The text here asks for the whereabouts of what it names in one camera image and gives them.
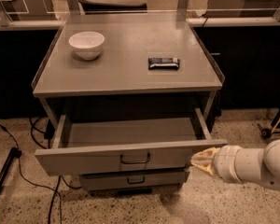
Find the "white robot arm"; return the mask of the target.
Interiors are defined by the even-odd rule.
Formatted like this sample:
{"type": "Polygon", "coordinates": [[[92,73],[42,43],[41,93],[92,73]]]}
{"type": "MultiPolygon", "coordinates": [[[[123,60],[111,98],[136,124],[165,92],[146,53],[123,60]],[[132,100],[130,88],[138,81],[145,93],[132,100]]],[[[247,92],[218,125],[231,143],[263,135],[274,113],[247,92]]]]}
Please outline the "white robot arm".
{"type": "Polygon", "coordinates": [[[254,183],[280,191],[280,139],[265,148],[210,147],[194,154],[190,162],[226,183],[254,183]]]}

